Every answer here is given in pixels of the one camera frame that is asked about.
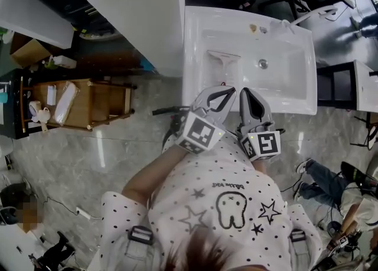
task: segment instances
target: sleeve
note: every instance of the sleeve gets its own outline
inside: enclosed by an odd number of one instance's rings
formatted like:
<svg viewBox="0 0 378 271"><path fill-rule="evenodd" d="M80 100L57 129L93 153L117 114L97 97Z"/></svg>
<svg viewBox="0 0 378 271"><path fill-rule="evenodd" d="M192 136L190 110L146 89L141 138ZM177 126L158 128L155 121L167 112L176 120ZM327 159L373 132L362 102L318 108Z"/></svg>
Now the sleeve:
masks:
<svg viewBox="0 0 378 271"><path fill-rule="evenodd" d="M310 270L313 265L315 265L322 252L322 241L319 233L307 216L302 205L295 204L289 206L288 214L293 224L293 229L303 230L306 234L307 246L311 256Z"/></svg>
<svg viewBox="0 0 378 271"><path fill-rule="evenodd" d="M354 220L361 226L368 225L373 229L378 226L378 201L366 195L363 196L362 202L354 214Z"/></svg>
<svg viewBox="0 0 378 271"><path fill-rule="evenodd" d="M101 200L103 230L100 241L100 265L105 270L113 243L141 224L148 210L142 204L116 192L106 192Z"/></svg>

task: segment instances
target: white cube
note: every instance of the white cube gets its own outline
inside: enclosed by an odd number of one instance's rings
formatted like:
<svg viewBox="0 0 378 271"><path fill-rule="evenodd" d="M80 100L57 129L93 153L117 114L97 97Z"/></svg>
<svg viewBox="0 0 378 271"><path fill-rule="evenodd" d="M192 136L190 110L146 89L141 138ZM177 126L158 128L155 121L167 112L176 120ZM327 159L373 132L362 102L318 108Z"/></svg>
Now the white cube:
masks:
<svg viewBox="0 0 378 271"><path fill-rule="evenodd" d="M198 155L204 151L211 150L224 133L224 130L197 114L189 112L185 125L181 128L180 135L175 143L185 150Z"/></svg>
<svg viewBox="0 0 378 271"><path fill-rule="evenodd" d="M248 133L240 144L251 162L281 153L281 137L277 131Z"/></svg>

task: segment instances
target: star print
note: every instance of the star print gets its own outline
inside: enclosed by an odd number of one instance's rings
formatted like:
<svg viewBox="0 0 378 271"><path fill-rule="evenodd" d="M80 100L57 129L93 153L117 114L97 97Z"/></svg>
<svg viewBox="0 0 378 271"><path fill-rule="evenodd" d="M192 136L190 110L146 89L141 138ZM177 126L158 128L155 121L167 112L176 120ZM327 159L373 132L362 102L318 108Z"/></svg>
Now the star print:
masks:
<svg viewBox="0 0 378 271"><path fill-rule="evenodd" d="M198 199L198 198L203 198L205 195L203 194L203 188L199 191L194 190L194 194L191 194L193 197L195 197L195 199Z"/></svg>
<svg viewBox="0 0 378 271"><path fill-rule="evenodd" d="M251 231L254 231L256 233L256 236L259 234L259 233L262 233L260 227L261 227L261 224L256 226L255 223L253 223L253 229L251 229Z"/></svg>
<svg viewBox="0 0 378 271"><path fill-rule="evenodd" d="M188 217L182 218L178 221L189 226L189 233L190 234L197 227L207 228L207 226L202 222L203 215L205 215L207 210L204 210L200 213L194 213L193 210L188 205L186 205L185 208L188 210Z"/></svg>
<svg viewBox="0 0 378 271"><path fill-rule="evenodd" d="M274 210L275 201L273 201L273 203L270 204L270 206L264 205L264 203L261 203L261 205L264 211L262 214L260 214L259 218L266 217L270 225L271 222L273 222L273 216L278 216L281 213Z"/></svg>

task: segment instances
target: sink drain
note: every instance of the sink drain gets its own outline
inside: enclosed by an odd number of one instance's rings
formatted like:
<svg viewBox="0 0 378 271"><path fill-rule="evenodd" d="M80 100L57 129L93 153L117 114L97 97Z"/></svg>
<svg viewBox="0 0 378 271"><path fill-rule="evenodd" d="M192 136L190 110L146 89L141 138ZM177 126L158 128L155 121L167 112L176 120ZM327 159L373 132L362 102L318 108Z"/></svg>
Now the sink drain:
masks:
<svg viewBox="0 0 378 271"><path fill-rule="evenodd" d="M263 70L266 70L268 68L268 62L265 59L259 60L259 67Z"/></svg>

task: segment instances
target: polka dot sleeve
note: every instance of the polka dot sleeve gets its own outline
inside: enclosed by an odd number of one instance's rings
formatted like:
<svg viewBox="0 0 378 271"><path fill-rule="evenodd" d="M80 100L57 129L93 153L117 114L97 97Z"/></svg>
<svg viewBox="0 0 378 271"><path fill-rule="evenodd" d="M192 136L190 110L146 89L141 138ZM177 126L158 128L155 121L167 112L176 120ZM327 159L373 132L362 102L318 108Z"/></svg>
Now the polka dot sleeve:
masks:
<svg viewBox="0 0 378 271"><path fill-rule="evenodd" d="M308 218L303 206L300 204L288 207L288 213L293 224L293 229L303 230L311 256L311 266L315 265L322 252L322 242L317 229Z"/></svg>
<svg viewBox="0 0 378 271"><path fill-rule="evenodd" d="M109 261L109 253L116 241L126 236L133 226L142 223L147 209L122 194L106 192L102 197L103 231L100 241L100 264L102 270Z"/></svg>

